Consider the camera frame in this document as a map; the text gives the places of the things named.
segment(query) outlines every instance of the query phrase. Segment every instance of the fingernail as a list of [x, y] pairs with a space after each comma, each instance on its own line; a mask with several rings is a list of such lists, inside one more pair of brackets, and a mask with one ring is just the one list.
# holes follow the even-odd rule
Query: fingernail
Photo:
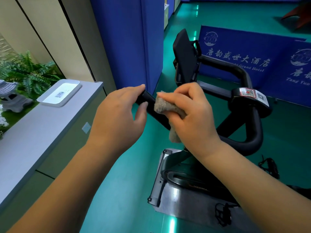
[[147, 101], [145, 101], [145, 102], [142, 103], [142, 107], [143, 107], [144, 109], [146, 109], [147, 106], [148, 106], [148, 102], [147, 102]]

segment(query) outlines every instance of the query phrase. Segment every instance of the teal floor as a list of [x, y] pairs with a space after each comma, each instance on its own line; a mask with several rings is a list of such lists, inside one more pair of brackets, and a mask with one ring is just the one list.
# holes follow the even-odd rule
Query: teal floor
[[[198, 2], [182, 4], [169, 20], [164, 38], [163, 74], [157, 91], [171, 92], [176, 88], [173, 67], [173, 41], [181, 29], [189, 37], [199, 33], [201, 25], [303, 37], [311, 41], [311, 31], [293, 32], [278, 20], [296, 4]], [[201, 76], [199, 80], [231, 89], [235, 83]], [[229, 114], [225, 101], [207, 95], [213, 107], [215, 123]], [[264, 143], [250, 156], [254, 163], [261, 154], [273, 158], [279, 168], [281, 181], [305, 188], [311, 187], [311, 109], [279, 101], [268, 118], [262, 120]], [[239, 129], [232, 138], [242, 141], [245, 131]], [[81, 229], [83, 233], [182, 233], [222, 232], [198, 226], [171, 216], [157, 213], [147, 204], [153, 186], [161, 151], [182, 149], [168, 140], [168, 131], [148, 117], [142, 137], [114, 165], [96, 193]]]

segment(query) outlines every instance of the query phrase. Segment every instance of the blue banner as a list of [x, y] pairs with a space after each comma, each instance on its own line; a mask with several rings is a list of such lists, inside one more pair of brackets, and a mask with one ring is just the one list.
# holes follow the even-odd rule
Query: blue banner
[[[199, 35], [203, 55], [241, 66], [250, 75], [254, 88], [263, 85], [281, 52], [295, 40], [305, 41], [305, 39], [209, 26], [201, 26]], [[239, 79], [231, 73], [206, 65], [201, 65], [200, 74], [239, 82]]]
[[311, 43], [295, 41], [285, 49], [260, 91], [311, 107]]

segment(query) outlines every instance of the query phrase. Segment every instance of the green leaves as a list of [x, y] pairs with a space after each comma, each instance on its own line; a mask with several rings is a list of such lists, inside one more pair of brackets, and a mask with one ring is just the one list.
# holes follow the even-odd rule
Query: green leaves
[[18, 89], [25, 91], [27, 96], [36, 100], [46, 90], [62, 78], [57, 73], [54, 62], [35, 64], [30, 52], [13, 54], [8, 61], [0, 62], [0, 79], [6, 82], [18, 82]]

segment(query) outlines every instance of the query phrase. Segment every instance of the cleaning cloth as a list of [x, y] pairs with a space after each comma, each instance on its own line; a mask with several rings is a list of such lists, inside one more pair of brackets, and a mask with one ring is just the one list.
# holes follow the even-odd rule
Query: cleaning cloth
[[[165, 101], [164, 99], [158, 96], [155, 99], [154, 111], [157, 112], [158, 114], [163, 114], [164, 111], [173, 111], [178, 113], [181, 119], [184, 119], [186, 117], [186, 113], [184, 110], [180, 109], [174, 104]], [[171, 126], [171, 130], [169, 132], [169, 140], [174, 143], [181, 143], [181, 140], [178, 137], [172, 124], [169, 123], [169, 125]]]

